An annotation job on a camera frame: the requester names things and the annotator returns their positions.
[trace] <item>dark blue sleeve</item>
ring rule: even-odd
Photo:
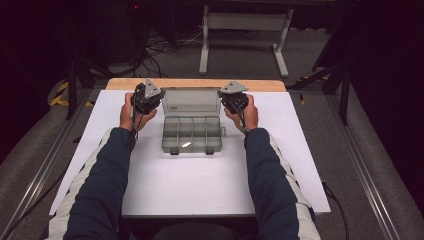
[[[272,136],[265,129],[253,129],[245,148],[260,239],[320,239],[311,205]]]
[[[131,150],[129,131],[114,128],[73,180],[49,223],[49,237],[116,239],[123,196],[128,183]]]

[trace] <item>small white object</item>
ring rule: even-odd
[[[189,141],[189,142],[184,143],[181,147],[186,148],[190,145],[191,145],[191,142]]]

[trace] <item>metal frame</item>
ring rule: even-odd
[[[377,189],[371,177],[371,174],[368,171],[367,166],[365,165],[364,159],[362,158],[362,155],[355,144],[355,140],[353,139],[349,128],[343,124],[342,120],[338,116],[339,107],[335,96],[326,95],[326,100],[331,112],[333,113],[333,117],[337,122],[337,126],[343,135],[346,145],[349,148],[350,154],[352,156],[353,166],[355,167],[359,180],[362,183],[362,187],[364,188],[365,194],[368,197],[370,205],[374,210],[374,214],[377,218],[378,223],[380,224],[385,239],[400,240],[396,227],[392,219],[390,218],[389,213],[387,212],[386,206],[384,205],[380,192]]]
[[[46,158],[44,159],[44,162],[41,164],[37,174],[29,184],[24,197],[22,198],[21,202],[19,203],[18,207],[16,208],[12,218],[10,219],[9,223],[7,224],[6,228],[4,229],[3,233],[0,236],[0,239],[3,239],[5,237],[6,232],[9,230],[9,228],[34,204],[34,202],[37,200],[39,194],[41,193],[44,184],[47,181],[47,178],[50,175],[51,170],[53,169],[54,165],[56,164],[61,151],[62,151],[62,145],[64,144],[64,141],[66,137],[68,136],[69,132],[72,130],[73,126],[77,122],[78,116],[81,113],[82,109],[84,108],[85,103],[88,101],[92,90],[84,89],[81,92],[81,96],[79,99],[78,107],[76,108],[76,111],[74,114],[72,114],[72,117],[70,120],[65,121],[62,128],[59,131],[58,136],[56,137],[52,147],[50,148],[49,153],[47,154]],[[16,229],[10,234],[8,239],[13,239],[16,234],[20,231],[21,227],[23,226],[22,221]]]
[[[278,69],[282,77],[288,77],[286,63],[284,62],[281,50],[286,39],[293,10],[287,14],[235,14],[235,13],[209,13],[208,6],[203,10],[203,45],[200,56],[199,74],[206,75],[209,56],[209,29],[244,29],[244,30],[264,30],[280,31],[280,39],[277,44],[272,45],[272,49],[277,60]]]

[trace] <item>clear plastic box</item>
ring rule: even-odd
[[[213,87],[162,88],[165,113],[162,149],[165,153],[221,151],[221,101]]]

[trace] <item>white metal stand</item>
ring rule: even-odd
[[[209,13],[208,6],[203,11],[203,46],[200,56],[200,75],[205,75],[208,68],[208,29],[240,29],[280,31],[278,44],[273,44],[275,59],[282,77],[288,77],[286,64],[281,54],[283,43],[290,27],[293,10],[287,14],[240,14],[240,13]]]

